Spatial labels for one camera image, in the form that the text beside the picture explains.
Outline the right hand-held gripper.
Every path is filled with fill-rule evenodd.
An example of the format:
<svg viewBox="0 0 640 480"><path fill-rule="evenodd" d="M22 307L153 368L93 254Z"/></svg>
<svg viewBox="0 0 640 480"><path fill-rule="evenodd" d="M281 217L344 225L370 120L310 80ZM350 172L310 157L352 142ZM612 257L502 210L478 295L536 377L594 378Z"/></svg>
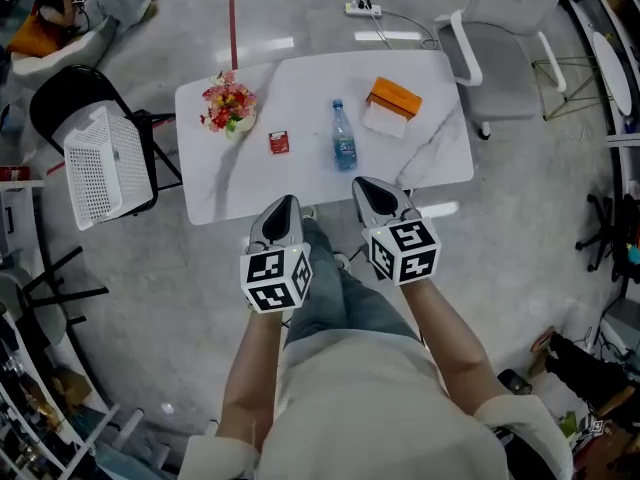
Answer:
<svg viewBox="0 0 640 480"><path fill-rule="evenodd" d="M401 286L435 273L441 241L431 219L414 208L407 191L358 176L352 196L363 225L366 258L380 279Z"/></svg>

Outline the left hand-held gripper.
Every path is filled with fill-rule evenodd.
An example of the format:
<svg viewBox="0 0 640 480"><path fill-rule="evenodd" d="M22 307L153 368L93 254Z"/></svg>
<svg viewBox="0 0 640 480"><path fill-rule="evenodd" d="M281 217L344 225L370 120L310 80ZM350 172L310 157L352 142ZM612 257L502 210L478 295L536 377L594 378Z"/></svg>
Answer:
<svg viewBox="0 0 640 480"><path fill-rule="evenodd" d="M266 314L303 305L313 277L310 252L297 197L288 194L271 203L251 226L240 257L241 289L254 311Z"/></svg>

